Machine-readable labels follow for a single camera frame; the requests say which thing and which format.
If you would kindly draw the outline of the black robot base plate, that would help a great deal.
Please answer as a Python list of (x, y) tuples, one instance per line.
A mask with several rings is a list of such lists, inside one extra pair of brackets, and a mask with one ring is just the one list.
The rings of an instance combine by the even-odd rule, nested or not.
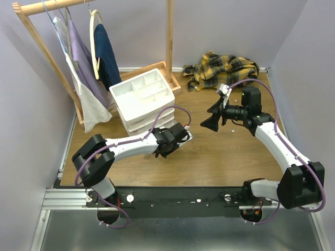
[(235, 218), (243, 209), (271, 208), (262, 199), (245, 201), (241, 187), (131, 187), (117, 186), (121, 208), (135, 218)]

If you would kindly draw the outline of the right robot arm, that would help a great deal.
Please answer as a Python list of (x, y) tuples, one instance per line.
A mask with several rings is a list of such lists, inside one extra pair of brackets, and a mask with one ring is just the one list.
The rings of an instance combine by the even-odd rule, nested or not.
[(211, 117), (200, 125), (213, 131), (228, 120), (240, 122), (262, 142), (283, 171), (280, 181), (264, 178), (247, 180), (241, 191), (241, 200), (248, 205), (259, 198), (276, 200), (286, 209), (306, 208), (309, 204), (323, 203), (325, 169), (320, 162), (311, 162), (301, 154), (278, 128), (268, 113), (262, 112), (261, 93), (256, 87), (244, 87), (241, 105), (228, 101), (231, 88), (221, 84), (217, 89), (220, 99), (207, 111)]

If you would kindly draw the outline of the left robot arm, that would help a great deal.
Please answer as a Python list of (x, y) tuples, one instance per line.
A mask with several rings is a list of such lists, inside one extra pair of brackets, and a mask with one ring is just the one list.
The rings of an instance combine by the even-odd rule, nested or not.
[(116, 200), (116, 188), (107, 177), (112, 164), (136, 155), (154, 154), (166, 158), (193, 138), (188, 128), (176, 123), (170, 128), (154, 128), (122, 139), (105, 139), (101, 134), (92, 136), (72, 156), (77, 170), (75, 185), (93, 188), (102, 205), (112, 206)]

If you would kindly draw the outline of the white drawer organizer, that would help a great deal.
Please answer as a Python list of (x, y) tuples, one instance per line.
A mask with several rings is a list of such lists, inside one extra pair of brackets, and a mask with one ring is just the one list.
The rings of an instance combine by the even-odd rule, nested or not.
[(109, 91), (129, 136), (148, 132), (152, 127), (167, 128), (175, 123), (175, 96), (159, 70), (150, 70)]

